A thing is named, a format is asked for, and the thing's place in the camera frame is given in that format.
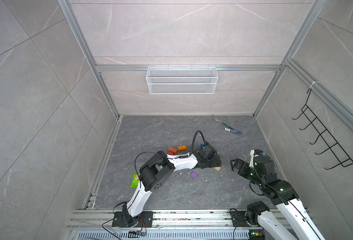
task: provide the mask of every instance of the purple block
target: purple block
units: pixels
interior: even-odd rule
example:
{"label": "purple block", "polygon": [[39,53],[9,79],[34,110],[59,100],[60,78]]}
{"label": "purple block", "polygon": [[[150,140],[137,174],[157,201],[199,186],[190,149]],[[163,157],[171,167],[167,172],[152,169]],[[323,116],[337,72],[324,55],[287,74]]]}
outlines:
{"label": "purple block", "polygon": [[192,172],[192,173],[191,173],[191,176],[192,176],[193,178],[195,178],[196,176],[198,176],[198,174],[196,174],[196,172]]}

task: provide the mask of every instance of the wooden block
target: wooden block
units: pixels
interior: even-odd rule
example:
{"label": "wooden block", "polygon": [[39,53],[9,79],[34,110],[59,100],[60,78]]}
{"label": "wooden block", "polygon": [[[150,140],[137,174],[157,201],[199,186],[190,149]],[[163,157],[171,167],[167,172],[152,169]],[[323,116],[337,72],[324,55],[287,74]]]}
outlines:
{"label": "wooden block", "polygon": [[178,151],[183,151],[183,150],[186,150],[186,149],[187,149],[186,146],[180,146],[180,147],[178,147]]}
{"label": "wooden block", "polygon": [[169,152],[177,153],[178,149],[169,147]]}

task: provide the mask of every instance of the white wire basket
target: white wire basket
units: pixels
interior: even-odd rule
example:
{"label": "white wire basket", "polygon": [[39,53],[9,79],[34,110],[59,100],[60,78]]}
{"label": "white wire basket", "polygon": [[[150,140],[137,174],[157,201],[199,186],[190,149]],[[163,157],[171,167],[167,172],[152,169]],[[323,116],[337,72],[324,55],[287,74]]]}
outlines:
{"label": "white wire basket", "polygon": [[215,67],[152,67],[147,69],[150,94],[214,93]]}

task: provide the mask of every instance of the green snack package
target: green snack package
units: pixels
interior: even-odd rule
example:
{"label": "green snack package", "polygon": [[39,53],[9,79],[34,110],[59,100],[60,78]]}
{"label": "green snack package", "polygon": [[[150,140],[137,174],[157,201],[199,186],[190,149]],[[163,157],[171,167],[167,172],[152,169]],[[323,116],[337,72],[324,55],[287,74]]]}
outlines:
{"label": "green snack package", "polygon": [[134,176],[132,177],[132,182],[131,182],[131,186],[130,187],[137,187],[138,186],[138,184],[139,184],[139,179],[135,179],[135,177],[136,177],[137,175],[136,174],[134,174]]}

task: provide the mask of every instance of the work surface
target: work surface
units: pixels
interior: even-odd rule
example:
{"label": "work surface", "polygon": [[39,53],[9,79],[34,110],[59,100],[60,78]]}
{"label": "work surface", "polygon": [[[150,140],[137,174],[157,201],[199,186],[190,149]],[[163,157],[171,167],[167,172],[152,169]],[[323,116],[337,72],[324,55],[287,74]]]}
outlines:
{"label": "work surface", "polygon": [[[242,132],[224,131],[224,126],[211,116],[125,116],[122,119],[109,162],[99,187],[94,208],[112,209],[129,201],[135,188],[130,188],[135,173],[134,159],[145,151],[157,152],[186,145],[189,149],[195,131],[201,130],[222,160],[220,171],[214,168],[184,169],[174,172],[166,183],[148,199],[145,209],[209,209],[246,208],[255,201],[263,201],[273,208],[270,200],[253,193],[249,180],[231,171],[230,160],[241,158],[250,161],[250,150],[261,149],[269,156],[267,144],[252,116],[218,116]],[[203,143],[198,134],[195,148]],[[137,169],[152,156],[142,154],[137,159]],[[190,173],[198,176],[192,178]]]}

